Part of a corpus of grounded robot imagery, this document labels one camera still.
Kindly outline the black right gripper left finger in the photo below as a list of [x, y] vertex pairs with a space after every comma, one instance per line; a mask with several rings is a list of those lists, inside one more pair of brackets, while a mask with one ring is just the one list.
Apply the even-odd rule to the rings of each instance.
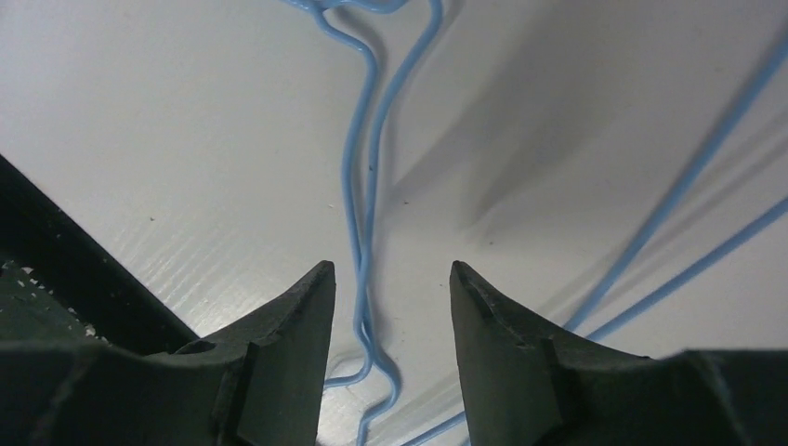
[[5, 445], [312, 445], [335, 267], [173, 353], [88, 334], [20, 268], [1, 275]]

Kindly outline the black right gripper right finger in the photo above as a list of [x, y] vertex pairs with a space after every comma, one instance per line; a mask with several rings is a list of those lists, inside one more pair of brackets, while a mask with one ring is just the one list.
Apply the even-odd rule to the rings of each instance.
[[475, 445], [783, 445], [783, 350], [625, 353], [564, 330], [467, 263], [450, 274]]

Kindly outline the blue wire hanger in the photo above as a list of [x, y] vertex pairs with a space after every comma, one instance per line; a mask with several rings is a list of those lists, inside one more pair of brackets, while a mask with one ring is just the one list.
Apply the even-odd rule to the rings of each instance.
[[368, 109], [371, 105], [379, 79], [379, 62], [373, 50], [358, 38], [344, 33], [331, 25], [324, 17], [324, 12], [337, 7], [358, 7], [375, 14], [391, 14], [400, 9], [402, 1], [291, 1], [291, 6], [307, 11], [316, 24], [327, 35], [336, 41], [359, 52], [365, 61], [367, 71], [361, 94], [350, 121], [346, 142], [342, 153], [340, 183], [343, 194], [344, 209], [348, 227], [350, 251], [356, 279], [356, 297], [352, 329], [364, 352], [363, 364], [358, 372], [351, 375], [328, 378], [324, 382], [326, 389], [349, 387], [363, 381], [374, 367], [387, 377], [390, 393], [385, 400], [367, 409], [361, 416], [356, 436], [356, 443], [364, 445], [368, 439], [370, 424], [382, 413], [388, 411], [397, 402], [401, 394], [401, 379], [396, 367], [384, 357], [375, 338], [374, 319], [369, 299], [369, 285], [374, 266], [374, 227], [377, 201], [378, 162], [383, 126], [390, 107], [397, 94], [401, 91], [415, 63], [429, 46], [431, 39], [440, 28], [443, 7], [440, 1], [432, 1], [433, 17], [426, 27], [426, 33], [418, 38], [415, 45], [403, 60], [400, 67], [390, 79], [381, 102], [378, 104], [371, 123], [369, 136], [368, 164], [366, 174], [366, 192], [364, 195], [363, 222], [359, 222], [354, 198], [354, 177], [356, 153], [359, 146], [362, 128], [365, 124]]
[[512, 261], [571, 328], [689, 226], [677, 210], [737, 160], [720, 157], [787, 69], [783, 1], [517, 1], [497, 71], [401, 174], [414, 150], [394, 102], [382, 131], [378, 251], [448, 226], [427, 192], [458, 189], [454, 229]]

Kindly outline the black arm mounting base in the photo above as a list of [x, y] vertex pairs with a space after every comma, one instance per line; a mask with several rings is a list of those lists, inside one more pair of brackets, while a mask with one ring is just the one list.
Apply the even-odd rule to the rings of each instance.
[[32, 268], [67, 313], [121, 348], [173, 353], [198, 338], [7, 159], [1, 161], [1, 257]]

